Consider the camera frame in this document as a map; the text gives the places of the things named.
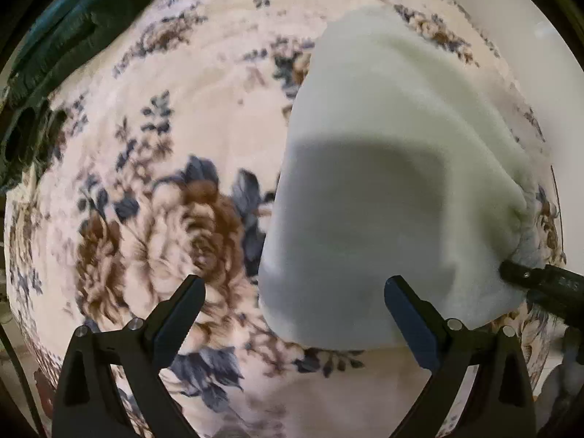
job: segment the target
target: dark green fabric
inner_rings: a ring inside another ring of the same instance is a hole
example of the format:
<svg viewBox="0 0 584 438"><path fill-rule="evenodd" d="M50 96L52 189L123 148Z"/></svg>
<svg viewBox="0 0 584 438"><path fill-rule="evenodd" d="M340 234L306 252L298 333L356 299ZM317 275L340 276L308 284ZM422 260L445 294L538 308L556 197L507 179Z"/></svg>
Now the dark green fabric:
<svg viewBox="0 0 584 438"><path fill-rule="evenodd" d="M54 137L58 132L46 127L47 111L41 109L46 97L127 29L150 1L55 0L43 12L31 28L9 81L7 105L14 114L10 122L0 122L0 130L8 125L0 132L0 191L17 184L22 170L33 161L46 162L38 150L54 140L39 137Z"/></svg>

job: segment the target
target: silver screw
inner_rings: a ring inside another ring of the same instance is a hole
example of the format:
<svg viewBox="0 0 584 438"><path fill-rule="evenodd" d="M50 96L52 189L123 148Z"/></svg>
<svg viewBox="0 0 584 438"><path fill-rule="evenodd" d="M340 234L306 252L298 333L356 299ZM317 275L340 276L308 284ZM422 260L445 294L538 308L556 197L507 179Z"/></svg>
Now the silver screw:
<svg viewBox="0 0 584 438"><path fill-rule="evenodd" d="M515 336L515 329L511 326L503 326L503 334L508 338L513 338Z"/></svg>
<svg viewBox="0 0 584 438"><path fill-rule="evenodd" d="M75 336L78 338L83 338L89 332L89 328L87 326L80 326L75 329Z"/></svg>
<svg viewBox="0 0 584 438"><path fill-rule="evenodd" d="M446 326L448 326L453 331L460 331L462 329L462 323L456 318L450 318L446 321Z"/></svg>
<svg viewBox="0 0 584 438"><path fill-rule="evenodd" d="M131 329L132 331L137 331L142 326L144 326L144 319L142 318L131 319L130 321L128 321L128 324L126 326L128 326L128 329Z"/></svg>

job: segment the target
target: wire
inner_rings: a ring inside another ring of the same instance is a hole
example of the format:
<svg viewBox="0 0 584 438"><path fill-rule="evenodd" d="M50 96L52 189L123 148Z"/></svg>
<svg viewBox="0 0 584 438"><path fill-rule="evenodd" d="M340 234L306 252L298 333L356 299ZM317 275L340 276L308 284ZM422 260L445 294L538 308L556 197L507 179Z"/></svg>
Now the wire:
<svg viewBox="0 0 584 438"><path fill-rule="evenodd" d="M28 409L30 410L30 414L33 417L33 422L34 425L36 426L37 433L39 433L40 438L47 438L45 427L43 426L43 423L40 419L39 410L37 409L36 404L34 403L33 394L30 391L30 386L28 385L28 380L26 379L26 375L24 374L22 365L20 364L20 361L18 360L18 356L16 355L16 352L12 347L10 339L8 339L8 335L6 334L6 331L4 330L1 324L0 324L0 342L2 342L4 348L6 348L8 357L10 357L12 365L16 370L16 375L18 376L20 386L22 387L22 390L24 392L24 397L26 398L26 403L28 405Z"/></svg>

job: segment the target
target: floral tablecloth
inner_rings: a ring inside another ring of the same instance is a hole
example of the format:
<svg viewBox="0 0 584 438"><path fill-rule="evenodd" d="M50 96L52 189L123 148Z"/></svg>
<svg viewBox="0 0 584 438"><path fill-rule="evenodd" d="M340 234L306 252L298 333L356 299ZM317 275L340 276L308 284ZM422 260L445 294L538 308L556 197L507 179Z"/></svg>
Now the floral tablecloth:
<svg viewBox="0 0 584 438"><path fill-rule="evenodd" d="M52 95L68 114L52 161L8 195L11 309L54 387L77 326L145 317L196 273L205 306L161 377L198 433L387 437L396 427L428 377L407 349L286 343L258 309L288 116L311 49L328 21L364 5L398 12L489 95L538 183L532 264L564 264L544 136L496 46L453 0L154 0ZM535 385L555 320L523 304L491 327L502 324L518 332ZM124 371L113 371L148 436Z"/></svg>

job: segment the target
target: folded cloth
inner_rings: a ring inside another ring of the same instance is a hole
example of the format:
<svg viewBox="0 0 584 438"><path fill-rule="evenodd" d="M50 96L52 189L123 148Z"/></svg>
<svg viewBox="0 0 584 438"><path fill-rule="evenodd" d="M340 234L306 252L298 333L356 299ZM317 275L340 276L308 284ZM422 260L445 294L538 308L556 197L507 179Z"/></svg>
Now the folded cloth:
<svg viewBox="0 0 584 438"><path fill-rule="evenodd" d="M0 144L0 187L19 181L20 172L35 156L24 141L34 139L37 145L37 136L46 129L22 114L37 107L75 69L105 49L150 1L55 0L43 12L11 72L7 105L15 113L10 122L0 122L0 129L5 127Z"/></svg>
<svg viewBox="0 0 584 438"><path fill-rule="evenodd" d="M290 116L264 316L312 347L393 346L383 285L402 275L482 326L521 303L498 267L533 228L533 199L527 155L458 60L389 8L352 12L316 43Z"/></svg>

